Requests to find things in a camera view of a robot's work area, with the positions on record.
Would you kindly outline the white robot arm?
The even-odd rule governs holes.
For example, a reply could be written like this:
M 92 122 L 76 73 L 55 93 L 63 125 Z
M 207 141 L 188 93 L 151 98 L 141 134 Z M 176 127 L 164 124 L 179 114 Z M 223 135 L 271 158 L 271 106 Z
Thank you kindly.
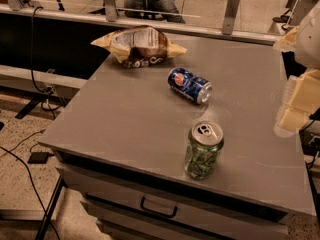
M 287 80 L 275 119 L 274 133 L 287 138 L 298 132 L 320 107 L 320 2 L 273 48 L 293 52 L 295 61 L 306 68 L 300 76 Z

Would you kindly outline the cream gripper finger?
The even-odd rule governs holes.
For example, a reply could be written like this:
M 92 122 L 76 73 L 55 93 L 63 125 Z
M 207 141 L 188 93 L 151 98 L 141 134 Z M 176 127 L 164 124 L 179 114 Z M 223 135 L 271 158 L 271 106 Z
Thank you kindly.
M 290 76 L 285 85 L 274 125 L 278 137 L 293 136 L 320 107 L 320 70 L 308 69 L 299 77 Z
M 296 49 L 297 27 L 292 28 L 273 45 L 273 49 L 279 52 L 294 52 Z

